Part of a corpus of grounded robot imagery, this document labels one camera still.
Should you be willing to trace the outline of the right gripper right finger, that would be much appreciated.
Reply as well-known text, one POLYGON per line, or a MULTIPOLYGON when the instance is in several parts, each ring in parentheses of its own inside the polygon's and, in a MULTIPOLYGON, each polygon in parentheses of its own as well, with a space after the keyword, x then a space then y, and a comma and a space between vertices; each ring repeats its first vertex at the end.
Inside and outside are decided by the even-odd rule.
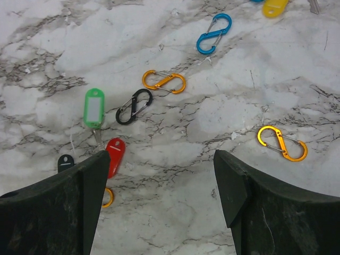
POLYGON ((216 150, 214 170, 237 254, 339 254, 339 198, 288 184, 216 150))

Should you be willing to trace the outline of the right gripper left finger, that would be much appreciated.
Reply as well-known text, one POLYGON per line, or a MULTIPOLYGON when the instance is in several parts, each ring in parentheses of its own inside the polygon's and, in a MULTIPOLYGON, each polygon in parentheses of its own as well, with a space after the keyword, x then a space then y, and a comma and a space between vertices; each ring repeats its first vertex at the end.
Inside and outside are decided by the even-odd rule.
POLYGON ((1 254, 90 254, 110 156, 102 150, 1 196, 1 254))

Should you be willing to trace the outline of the green tag key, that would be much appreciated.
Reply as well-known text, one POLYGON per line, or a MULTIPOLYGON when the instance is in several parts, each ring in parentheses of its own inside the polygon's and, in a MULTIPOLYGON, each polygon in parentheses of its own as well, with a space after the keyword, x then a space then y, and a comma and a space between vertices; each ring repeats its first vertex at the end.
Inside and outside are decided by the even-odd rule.
POLYGON ((87 91, 84 100, 83 122, 91 130, 100 150, 105 146, 101 139, 101 126, 104 122, 105 95, 98 88, 87 91))

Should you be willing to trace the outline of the yellow tag key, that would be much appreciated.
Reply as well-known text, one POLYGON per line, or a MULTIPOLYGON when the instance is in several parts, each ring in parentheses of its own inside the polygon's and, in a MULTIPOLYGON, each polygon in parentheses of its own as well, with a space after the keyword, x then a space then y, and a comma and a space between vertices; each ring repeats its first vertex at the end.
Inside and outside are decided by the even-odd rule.
MULTIPOLYGON (((280 16, 288 4, 289 0, 267 0, 264 1, 262 13, 267 18, 276 18, 280 16)), ((320 13, 320 6, 317 0, 308 0, 310 4, 310 12, 314 14, 320 13)))

